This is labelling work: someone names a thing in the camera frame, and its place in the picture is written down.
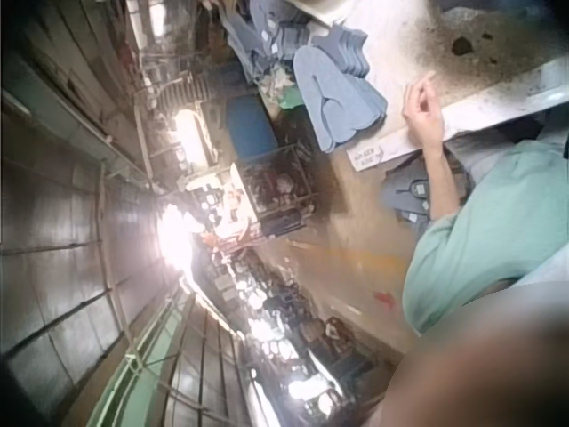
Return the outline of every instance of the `white label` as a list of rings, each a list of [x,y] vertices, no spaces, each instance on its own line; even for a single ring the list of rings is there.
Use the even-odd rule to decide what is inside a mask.
[[[382,157],[383,151],[381,151],[379,147],[370,147],[369,149],[357,152],[352,157],[352,165],[354,165],[357,171],[361,171],[379,164]]]

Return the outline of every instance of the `stack of cut fabric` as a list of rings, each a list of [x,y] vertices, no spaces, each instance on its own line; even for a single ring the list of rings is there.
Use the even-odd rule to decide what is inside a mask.
[[[328,36],[314,36],[313,45],[294,55],[296,82],[323,152],[385,119],[387,101],[365,80],[366,38],[362,31],[334,25]]]

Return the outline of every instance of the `white table surface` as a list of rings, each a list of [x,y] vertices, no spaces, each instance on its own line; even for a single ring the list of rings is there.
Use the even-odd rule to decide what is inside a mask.
[[[430,69],[437,72],[435,84],[442,105],[451,107],[451,114],[444,110],[445,120],[449,116],[455,132],[488,127],[569,101],[569,49],[551,26],[539,28],[500,12],[460,8],[441,14],[434,3],[355,0],[343,23],[368,34],[364,54],[371,71],[367,80],[389,102],[383,126],[347,144],[357,170],[416,149],[407,139],[400,111],[405,86]],[[460,57],[453,54],[453,41],[460,36],[472,43],[473,53]],[[546,63],[548,74],[544,77],[540,66]],[[544,92],[545,103],[538,97],[532,107],[525,105],[528,96]],[[486,105],[492,107],[487,112]],[[497,117],[496,111],[502,109],[508,109],[508,114]],[[476,125],[469,124],[468,116],[458,120],[461,125],[455,124],[455,116],[462,111],[468,111],[468,116],[478,114]]]

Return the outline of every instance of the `blurred skin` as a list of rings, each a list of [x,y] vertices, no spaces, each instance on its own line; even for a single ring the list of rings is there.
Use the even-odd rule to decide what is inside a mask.
[[[405,357],[383,403],[381,427],[568,425],[548,421],[565,399],[569,412],[569,327],[488,331]]]

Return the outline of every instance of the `factory floor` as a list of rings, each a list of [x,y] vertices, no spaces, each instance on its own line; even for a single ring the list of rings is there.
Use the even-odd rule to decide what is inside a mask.
[[[315,147],[306,110],[284,112],[275,122],[282,143]],[[401,308],[405,273],[416,244],[413,232],[379,200],[387,163],[357,173],[342,150],[314,150],[309,172],[317,210],[308,227],[258,246],[261,259],[296,280],[323,320],[343,319],[368,342],[406,352],[416,337]]]

